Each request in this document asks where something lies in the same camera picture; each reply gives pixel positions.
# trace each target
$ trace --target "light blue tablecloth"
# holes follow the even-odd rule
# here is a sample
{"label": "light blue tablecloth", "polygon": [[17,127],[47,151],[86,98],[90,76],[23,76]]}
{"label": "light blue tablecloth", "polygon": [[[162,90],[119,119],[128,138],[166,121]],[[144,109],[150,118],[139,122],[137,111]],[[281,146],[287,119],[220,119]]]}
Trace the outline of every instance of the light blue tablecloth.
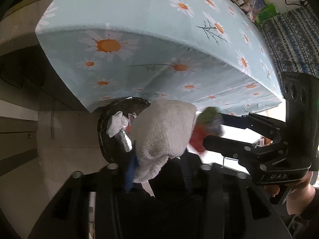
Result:
{"label": "light blue tablecloth", "polygon": [[282,98],[262,36],[229,0],[54,0],[36,34],[89,111],[136,96],[241,115]]}

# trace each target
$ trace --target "black sleeve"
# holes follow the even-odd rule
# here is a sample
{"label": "black sleeve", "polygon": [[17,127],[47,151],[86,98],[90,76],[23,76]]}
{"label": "black sleeve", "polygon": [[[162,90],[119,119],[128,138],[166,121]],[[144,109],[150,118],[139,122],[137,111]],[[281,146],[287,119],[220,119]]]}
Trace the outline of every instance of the black sleeve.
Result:
{"label": "black sleeve", "polygon": [[309,206],[301,213],[301,217],[305,220],[312,220],[319,210],[319,189],[316,189],[316,194]]}

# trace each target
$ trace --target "bolt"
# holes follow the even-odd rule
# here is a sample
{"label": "bolt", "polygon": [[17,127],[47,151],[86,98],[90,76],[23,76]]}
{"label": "bolt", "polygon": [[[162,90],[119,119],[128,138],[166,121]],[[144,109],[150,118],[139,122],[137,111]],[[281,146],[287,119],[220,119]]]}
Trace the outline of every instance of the bolt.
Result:
{"label": "bolt", "polygon": [[200,165],[200,168],[203,170],[203,171],[209,171],[211,170],[211,166],[209,164],[201,164]]}
{"label": "bolt", "polygon": [[76,171],[76,172],[72,173],[72,178],[78,179],[78,178],[80,178],[82,175],[83,175],[82,172]]}
{"label": "bolt", "polygon": [[116,164],[116,163],[111,163],[111,164],[109,164],[109,165],[107,166],[107,168],[108,168],[109,170],[116,170],[118,167],[119,167],[119,165]]}
{"label": "bolt", "polygon": [[247,174],[244,172],[239,172],[236,174],[236,176],[240,179],[246,179],[247,178]]}
{"label": "bolt", "polygon": [[264,164],[261,164],[260,166],[259,166],[259,168],[262,170],[262,171],[267,171],[267,166],[266,165],[264,165]]}

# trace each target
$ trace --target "floor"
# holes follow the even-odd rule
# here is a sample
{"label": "floor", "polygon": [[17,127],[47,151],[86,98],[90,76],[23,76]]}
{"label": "floor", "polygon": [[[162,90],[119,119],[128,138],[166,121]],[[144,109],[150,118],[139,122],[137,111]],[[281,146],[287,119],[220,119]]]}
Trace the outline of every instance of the floor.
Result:
{"label": "floor", "polygon": [[56,111],[51,116],[52,112],[39,112],[38,154],[50,198],[73,172],[93,173],[107,164],[98,143],[100,114]]}

